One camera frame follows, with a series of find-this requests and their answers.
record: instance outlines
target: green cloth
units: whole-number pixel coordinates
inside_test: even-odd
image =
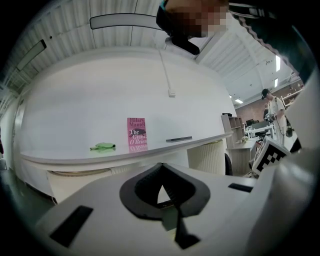
[[[116,145],[113,143],[98,143],[94,147],[90,147],[90,150],[97,151],[98,153],[107,153],[116,150]]]

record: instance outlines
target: brick wall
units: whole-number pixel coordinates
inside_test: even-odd
[[[298,86],[298,82],[291,84],[291,88],[296,89],[297,91],[300,90],[300,87]],[[281,99],[282,97],[287,96],[289,93],[294,93],[295,90],[290,90],[290,86],[286,86],[273,94]],[[264,111],[265,111],[265,103],[267,103],[267,99],[258,99],[255,102],[252,102],[248,105],[245,105],[243,107],[240,107],[235,110],[236,115],[238,117],[242,118],[242,121],[246,123],[247,120],[253,119],[253,120],[264,120]]]

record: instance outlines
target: person wearing black cap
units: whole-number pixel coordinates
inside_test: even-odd
[[[274,119],[273,127],[277,141],[281,144],[285,144],[285,135],[287,132],[287,120],[285,117],[285,106],[281,99],[273,96],[268,89],[263,89],[261,92],[261,98],[268,100],[268,115]]]

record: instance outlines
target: floor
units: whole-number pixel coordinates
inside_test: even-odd
[[[12,170],[0,170],[0,181],[17,212],[29,227],[34,227],[55,205],[53,201],[39,195],[18,179]]]

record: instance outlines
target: black rectangle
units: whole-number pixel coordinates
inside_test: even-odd
[[[86,206],[79,206],[64,220],[64,222],[50,235],[50,238],[59,244],[69,247],[76,234],[79,232],[87,218],[94,209]]]
[[[166,142],[179,142],[179,141],[184,141],[184,140],[192,140],[192,136],[188,136],[188,137],[181,137],[181,138],[170,138],[170,139],[166,139]]]
[[[240,190],[240,191],[244,191],[244,192],[248,192],[250,193],[251,190],[253,189],[252,186],[245,186],[245,185],[240,185],[240,184],[236,184],[236,183],[231,183],[228,188],[234,189],[234,190]]]

